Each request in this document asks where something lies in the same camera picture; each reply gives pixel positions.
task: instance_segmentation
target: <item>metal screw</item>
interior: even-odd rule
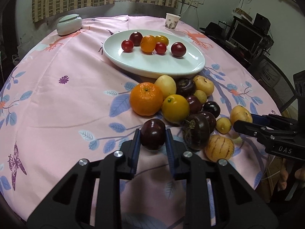
[[[183,153],[183,155],[184,155],[185,157],[191,157],[191,156],[193,156],[193,153],[190,152],[190,151],[185,151],[185,152]]]
[[[219,159],[218,164],[220,164],[221,166],[226,166],[228,164],[228,161],[225,159]]]
[[[115,157],[121,157],[124,153],[122,151],[115,151],[113,154]]]
[[[80,166],[85,166],[85,165],[88,164],[88,160],[85,159],[85,158],[83,158],[83,159],[81,159],[80,161],[78,161],[78,164],[79,164]]]

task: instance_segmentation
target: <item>round table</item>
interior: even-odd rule
[[[226,51],[181,21],[175,31],[164,22],[127,15],[84,19],[76,33],[60,37],[52,32],[13,70],[0,93],[0,191],[24,220],[79,159],[103,159],[147,120],[132,111],[129,95],[149,79],[119,69],[103,54],[103,42],[114,33],[149,28],[196,45],[206,59],[200,75],[215,85],[209,100],[220,105],[222,117],[236,105],[253,114],[280,114]],[[183,140],[180,128],[171,131],[175,140]],[[230,164],[256,188],[272,157],[255,138],[234,130],[225,136],[235,144]],[[120,192],[126,228],[182,228],[185,182],[173,181],[165,146],[157,153],[141,148],[137,174],[120,181]]]

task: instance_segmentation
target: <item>paper cup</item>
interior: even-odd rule
[[[168,29],[174,30],[176,28],[180,18],[181,18],[180,16],[166,13],[165,27]]]

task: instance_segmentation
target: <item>cherry tomato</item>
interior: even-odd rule
[[[175,57],[182,57],[186,54],[186,47],[181,42],[174,43],[170,50]]]
[[[140,46],[143,35],[139,32],[134,32],[130,35],[129,39],[134,43],[135,46]]]
[[[121,44],[121,47],[125,52],[131,52],[134,44],[131,40],[124,40]]]
[[[161,42],[157,43],[155,50],[158,54],[164,54],[166,52],[166,44]]]

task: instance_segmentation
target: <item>orange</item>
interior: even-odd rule
[[[145,53],[152,53],[155,50],[156,45],[156,38],[152,35],[143,37],[140,43],[141,50]]]
[[[130,106],[138,115],[154,115],[160,110],[162,102],[162,90],[153,83],[138,84],[130,93]]]
[[[189,103],[182,95],[169,95],[162,104],[163,117],[173,124],[180,124],[189,113]]]
[[[169,45],[169,41],[168,41],[168,38],[166,38],[165,36],[163,35],[158,35],[155,37],[156,38],[156,41],[157,43],[164,43],[166,46]]]

